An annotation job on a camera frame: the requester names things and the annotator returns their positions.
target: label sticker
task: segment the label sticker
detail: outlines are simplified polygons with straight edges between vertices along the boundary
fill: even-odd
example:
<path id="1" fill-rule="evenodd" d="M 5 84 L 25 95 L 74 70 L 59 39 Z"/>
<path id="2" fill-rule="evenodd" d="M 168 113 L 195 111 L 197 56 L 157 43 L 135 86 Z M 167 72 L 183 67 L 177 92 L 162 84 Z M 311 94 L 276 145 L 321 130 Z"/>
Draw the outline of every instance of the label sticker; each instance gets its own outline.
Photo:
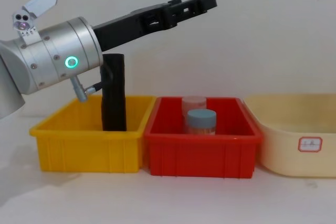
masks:
<path id="1" fill-rule="evenodd" d="M 322 148 L 322 138 L 317 136 L 304 136 L 299 140 L 300 152 L 319 152 Z"/>

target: cream plastic container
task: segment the cream plastic container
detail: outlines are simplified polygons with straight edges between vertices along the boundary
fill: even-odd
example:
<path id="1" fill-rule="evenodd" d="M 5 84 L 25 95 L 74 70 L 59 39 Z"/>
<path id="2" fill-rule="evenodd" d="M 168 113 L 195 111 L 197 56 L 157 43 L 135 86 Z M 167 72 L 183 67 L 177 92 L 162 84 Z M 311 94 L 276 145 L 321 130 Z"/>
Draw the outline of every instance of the cream plastic container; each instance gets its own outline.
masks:
<path id="1" fill-rule="evenodd" d="M 260 162 L 300 177 L 336 177 L 336 94 L 252 95 L 244 99 L 264 133 Z"/>

